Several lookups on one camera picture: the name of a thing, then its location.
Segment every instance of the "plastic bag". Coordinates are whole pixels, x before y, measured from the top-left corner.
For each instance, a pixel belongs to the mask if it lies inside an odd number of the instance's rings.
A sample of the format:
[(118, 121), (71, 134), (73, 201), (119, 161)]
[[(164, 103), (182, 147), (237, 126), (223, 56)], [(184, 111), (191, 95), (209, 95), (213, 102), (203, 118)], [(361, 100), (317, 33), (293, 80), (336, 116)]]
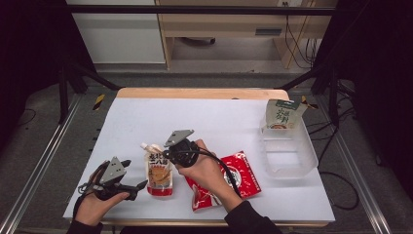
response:
[[(256, 180), (252, 168), (246, 160), (246, 156), (243, 151), (221, 158), (221, 160), (228, 166), (229, 170), (231, 171), (238, 189), (240, 190), (242, 198), (248, 198), (261, 192), (261, 187), (259, 186), (258, 181)], [(227, 177), (222, 167), (221, 172), (224, 178), (227, 180), (228, 184), (232, 186), (230, 179)], [(221, 205), (221, 202), (215, 195), (202, 188), (193, 179), (187, 176), (185, 178), (189, 187), (194, 192), (192, 199), (193, 211)]]

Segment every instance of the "food pouch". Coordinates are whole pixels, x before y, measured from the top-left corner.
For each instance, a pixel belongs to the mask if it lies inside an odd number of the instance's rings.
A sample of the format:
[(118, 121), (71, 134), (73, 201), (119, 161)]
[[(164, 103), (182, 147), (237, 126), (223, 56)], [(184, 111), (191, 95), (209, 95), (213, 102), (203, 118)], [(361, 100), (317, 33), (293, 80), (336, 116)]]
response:
[(172, 194), (172, 167), (170, 160), (164, 158), (163, 148), (157, 144), (140, 145), (146, 150), (145, 168), (149, 194), (154, 196), (169, 196)]
[(264, 128), (293, 129), (306, 109), (307, 105), (300, 102), (270, 99), (267, 103)]
[[(231, 171), (231, 174), (233, 175), (236, 181), (238, 189), (240, 190), (242, 198), (248, 198), (261, 192), (261, 187), (259, 186), (258, 181), (256, 180), (255, 175), (252, 172), (252, 168), (246, 160), (243, 151), (221, 158), (221, 160), (228, 166), (228, 169)], [(225, 180), (232, 187), (232, 183), (222, 167), (221, 172)], [(221, 202), (215, 195), (213, 195), (208, 190), (202, 188), (193, 179), (187, 176), (185, 178), (188, 182), (189, 187), (191, 187), (191, 189), (194, 192), (194, 197), (192, 199), (193, 211), (202, 208), (221, 205)]]

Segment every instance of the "transparent plastic box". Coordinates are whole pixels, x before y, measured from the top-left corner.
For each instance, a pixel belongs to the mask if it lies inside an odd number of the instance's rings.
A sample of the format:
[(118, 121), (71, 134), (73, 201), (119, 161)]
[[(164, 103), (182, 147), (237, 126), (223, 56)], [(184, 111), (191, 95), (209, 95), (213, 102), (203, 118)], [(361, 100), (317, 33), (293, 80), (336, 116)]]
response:
[(266, 171), (276, 178), (300, 178), (319, 164), (302, 118), (294, 129), (261, 127)]

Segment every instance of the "black sleeve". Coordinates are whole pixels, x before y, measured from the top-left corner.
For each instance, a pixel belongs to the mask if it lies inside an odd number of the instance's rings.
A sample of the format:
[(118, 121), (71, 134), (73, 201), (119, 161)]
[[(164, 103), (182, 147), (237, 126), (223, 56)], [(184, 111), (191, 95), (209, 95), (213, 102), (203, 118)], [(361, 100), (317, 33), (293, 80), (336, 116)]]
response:
[(99, 234), (103, 228), (103, 224), (99, 223), (98, 226), (88, 226), (82, 222), (73, 220), (70, 224), (67, 234)]
[(248, 201), (243, 201), (226, 216), (225, 221), (233, 233), (237, 234), (282, 234), (278, 227), (266, 216), (261, 216)]

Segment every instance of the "white tabletop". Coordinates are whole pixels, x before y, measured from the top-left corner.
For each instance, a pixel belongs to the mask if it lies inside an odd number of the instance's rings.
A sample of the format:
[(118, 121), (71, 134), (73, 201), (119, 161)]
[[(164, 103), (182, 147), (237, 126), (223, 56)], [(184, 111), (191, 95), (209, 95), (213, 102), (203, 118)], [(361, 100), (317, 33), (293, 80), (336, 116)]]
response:
[[(267, 100), (259, 99), (186, 99), (117, 97), (84, 170), (79, 185), (86, 182), (104, 160), (117, 156), (131, 160), (125, 185), (145, 179), (142, 142), (164, 145), (174, 130), (194, 130), (188, 138), (202, 138), (206, 146), (224, 157), (243, 150), (262, 192), (248, 201), (261, 215), (277, 224), (326, 225), (334, 221), (317, 169), (300, 179), (277, 179), (265, 171), (265, 152), (260, 140), (259, 123)], [(79, 194), (74, 191), (63, 217), (72, 218)], [(173, 172), (173, 194), (155, 197), (141, 190), (135, 201), (124, 201), (104, 217), (103, 222), (119, 225), (190, 225), (224, 223), (222, 207), (192, 211), (192, 190), (183, 176)]]

